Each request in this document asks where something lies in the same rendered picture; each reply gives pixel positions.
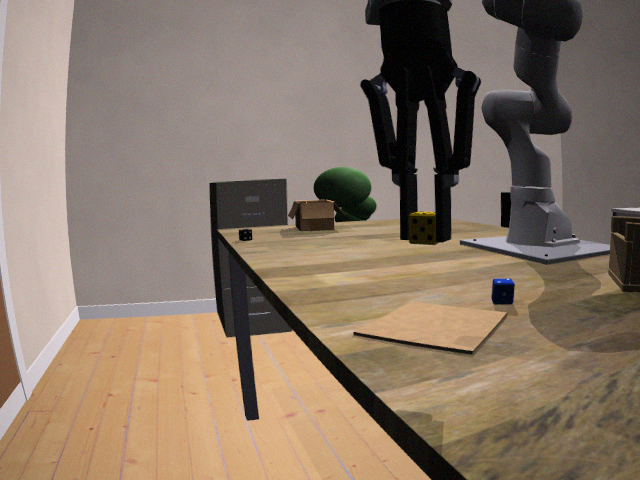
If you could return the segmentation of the yellow die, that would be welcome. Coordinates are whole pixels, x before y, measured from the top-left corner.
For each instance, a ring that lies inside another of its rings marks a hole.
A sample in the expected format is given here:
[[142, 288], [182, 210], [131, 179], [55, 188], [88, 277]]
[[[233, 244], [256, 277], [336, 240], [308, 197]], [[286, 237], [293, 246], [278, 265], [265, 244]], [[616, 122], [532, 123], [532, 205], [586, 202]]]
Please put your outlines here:
[[414, 212], [409, 215], [409, 243], [436, 245], [435, 212]]

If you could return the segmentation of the open brown cardboard box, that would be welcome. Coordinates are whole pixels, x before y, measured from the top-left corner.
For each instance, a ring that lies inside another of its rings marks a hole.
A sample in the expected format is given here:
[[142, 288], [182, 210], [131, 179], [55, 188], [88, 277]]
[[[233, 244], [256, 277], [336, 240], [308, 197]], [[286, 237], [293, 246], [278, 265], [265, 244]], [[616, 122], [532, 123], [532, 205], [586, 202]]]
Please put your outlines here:
[[296, 227], [300, 231], [334, 230], [334, 210], [345, 215], [334, 201], [296, 201], [288, 216], [291, 219], [295, 217]]

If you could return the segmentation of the tan flat mat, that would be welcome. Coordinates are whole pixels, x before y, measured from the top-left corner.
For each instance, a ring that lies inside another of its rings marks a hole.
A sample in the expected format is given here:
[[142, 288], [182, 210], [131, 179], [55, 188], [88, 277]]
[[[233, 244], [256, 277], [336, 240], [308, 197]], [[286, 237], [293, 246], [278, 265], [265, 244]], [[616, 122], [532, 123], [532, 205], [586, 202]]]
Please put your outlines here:
[[507, 312], [410, 302], [353, 335], [472, 355], [506, 316]]

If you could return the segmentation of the brown wooden open-top crate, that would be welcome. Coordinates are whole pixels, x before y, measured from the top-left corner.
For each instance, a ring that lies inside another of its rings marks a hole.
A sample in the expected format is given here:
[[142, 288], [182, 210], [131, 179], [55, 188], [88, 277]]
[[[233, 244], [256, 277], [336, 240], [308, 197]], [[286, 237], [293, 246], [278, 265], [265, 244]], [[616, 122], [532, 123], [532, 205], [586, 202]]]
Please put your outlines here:
[[608, 274], [623, 292], [640, 292], [640, 217], [612, 216]]

